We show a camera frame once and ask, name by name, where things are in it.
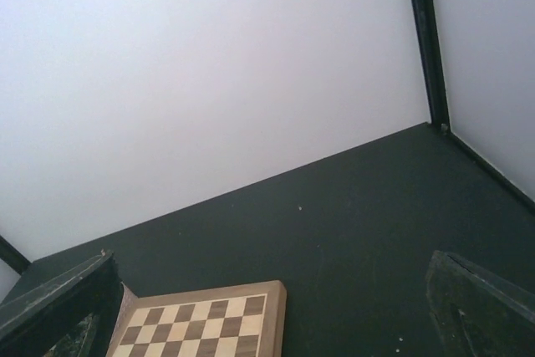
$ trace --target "black metal frame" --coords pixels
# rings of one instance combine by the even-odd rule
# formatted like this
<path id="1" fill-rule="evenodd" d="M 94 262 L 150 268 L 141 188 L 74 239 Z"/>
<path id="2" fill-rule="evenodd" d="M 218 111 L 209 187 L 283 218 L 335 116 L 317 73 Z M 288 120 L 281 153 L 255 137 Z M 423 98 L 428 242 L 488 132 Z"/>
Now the black metal frame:
<path id="1" fill-rule="evenodd" d="M 466 259 L 435 251 L 426 275 L 431 317 L 447 356 L 535 352 L 535 295 Z"/>
<path id="2" fill-rule="evenodd" d="M 436 27 L 433 0 L 412 0 L 416 31 L 420 45 L 421 63 L 425 76 L 427 99 L 431 112 L 431 125 L 441 131 L 451 143 L 475 161 L 501 187 L 535 215 L 535 201 L 529 198 L 504 175 L 485 161 L 469 145 L 451 132 L 450 116 L 446 97 L 446 85 L 442 71 L 441 48 Z"/>
<path id="3" fill-rule="evenodd" d="M 2 236 L 0 236 L 0 258 L 19 275 L 30 266 L 29 260 Z"/>
<path id="4" fill-rule="evenodd" d="M 435 6 L 433 0 L 412 0 L 412 9 L 420 44 L 431 124 L 447 132 L 450 129 L 450 116 L 442 72 L 441 47 L 436 29 Z"/>

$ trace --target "light chessboard square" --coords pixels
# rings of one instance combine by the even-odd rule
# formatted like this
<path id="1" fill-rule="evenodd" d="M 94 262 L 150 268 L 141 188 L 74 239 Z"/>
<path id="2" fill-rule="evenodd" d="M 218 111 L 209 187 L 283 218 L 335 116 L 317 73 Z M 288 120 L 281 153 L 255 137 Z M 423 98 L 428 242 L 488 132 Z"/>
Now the light chessboard square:
<path id="1" fill-rule="evenodd" d="M 133 311 L 125 325 L 118 344 L 110 347 L 109 357 L 275 357 L 280 355 L 277 329 L 282 332 L 280 314 L 284 314 L 285 291 L 276 282 L 278 299 L 283 302 L 268 303 L 269 292 L 228 292 L 234 297 L 225 297 L 224 289 L 215 293 L 200 291 L 199 297 L 189 293 L 187 298 L 197 301 L 184 302 L 176 295 L 140 298 L 140 305 Z M 212 295 L 211 299 L 202 297 Z M 266 314 L 266 308 L 274 310 Z M 268 334 L 262 339 L 262 333 Z M 262 342 L 270 342 L 262 347 Z"/>

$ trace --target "chessboard wooden border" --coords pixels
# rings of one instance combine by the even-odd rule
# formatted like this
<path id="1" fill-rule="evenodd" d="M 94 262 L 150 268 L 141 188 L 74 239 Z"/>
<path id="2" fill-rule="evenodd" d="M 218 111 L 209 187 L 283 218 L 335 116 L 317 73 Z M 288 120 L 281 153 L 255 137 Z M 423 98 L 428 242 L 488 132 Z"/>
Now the chessboard wooden border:
<path id="1" fill-rule="evenodd" d="M 278 280 L 138 298 L 133 302 L 130 311 L 125 316 L 125 320 L 117 329 L 117 335 L 110 344 L 106 357 L 113 356 L 128 328 L 132 315 L 137 309 L 160 307 L 169 304 L 198 303 L 206 300 L 253 296 L 256 294 L 266 294 L 264 320 L 257 357 L 280 357 L 283 348 L 286 289 L 283 283 Z"/>

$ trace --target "black vertical pole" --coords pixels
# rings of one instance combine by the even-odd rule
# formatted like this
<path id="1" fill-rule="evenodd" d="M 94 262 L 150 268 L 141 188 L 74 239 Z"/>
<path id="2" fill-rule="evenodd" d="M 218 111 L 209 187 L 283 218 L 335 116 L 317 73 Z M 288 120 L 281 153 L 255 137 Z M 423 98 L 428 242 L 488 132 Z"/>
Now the black vertical pole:
<path id="1" fill-rule="evenodd" d="M 0 236 L 0 258 L 20 275 L 30 266 L 29 260 L 2 236 Z"/>
<path id="2" fill-rule="evenodd" d="M 433 0 L 412 0 L 412 8 L 420 44 L 431 123 L 437 129 L 447 133 L 450 130 L 450 116 Z"/>

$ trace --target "dark chessboard square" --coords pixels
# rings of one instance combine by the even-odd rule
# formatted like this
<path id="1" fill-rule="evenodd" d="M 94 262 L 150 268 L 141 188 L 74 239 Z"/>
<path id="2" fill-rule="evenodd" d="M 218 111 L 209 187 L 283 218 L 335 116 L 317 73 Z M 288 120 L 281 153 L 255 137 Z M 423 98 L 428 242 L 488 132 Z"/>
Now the dark chessboard square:
<path id="1" fill-rule="evenodd" d="M 141 327 L 140 326 L 131 326 L 129 327 L 126 332 L 125 336 L 123 336 L 123 339 L 120 341 L 121 344 L 134 344 L 135 340 L 137 339 L 137 336 L 140 334 Z"/>
<path id="2" fill-rule="evenodd" d="M 199 343 L 196 357 L 214 357 L 219 339 L 203 339 Z"/>
<path id="3" fill-rule="evenodd" d="M 240 334 L 242 327 L 242 317 L 225 318 L 221 329 L 222 338 L 233 338 Z"/>
<path id="4" fill-rule="evenodd" d="M 208 319 L 225 318 L 228 300 L 214 301 L 210 306 Z"/>
<path id="5" fill-rule="evenodd" d="M 161 352 L 161 357 L 177 357 L 181 351 L 181 346 L 182 342 L 167 342 Z"/>
<path id="6" fill-rule="evenodd" d="M 237 340 L 236 357 L 255 357 L 257 355 L 258 336 L 240 336 Z"/>
<path id="7" fill-rule="evenodd" d="M 128 357 L 145 357 L 148 348 L 148 344 L 135 344 Z"/>
<path id="8" fill-rule="evenodd" d="M 264 311 L 265 296 L 249 297 L 245 302 L 243 315 L 260 315 Z"/>
<path id="9" fill-rule="evenodd" d="M 204 331 L 205 323 L 206 321 L 191 321 L 187 326 L 184 340 L 200 339 L 202 337 L 202 332 Z"/>
<path id="10" fill-rule="evenodd" d="M 156 330 L 152 335 L 151 343 L 163 343 L 167 341 L 167 337 L 171 331 L 173 324 L 161 324 L 156 326 Z"/>
<path id="11" fill-rule="evenodd" d="M 144 325 L 156 325 L 160 322 L 161 315 L 163 314 L 164 309 L 151 309 L 147 318 L 145 319 Z"/>
<path id="12" fill-rule="evenodd" d="M 181 305 L 175 317 L 175 322 L 188 322 L 193 315 L 195 304 Z"/>

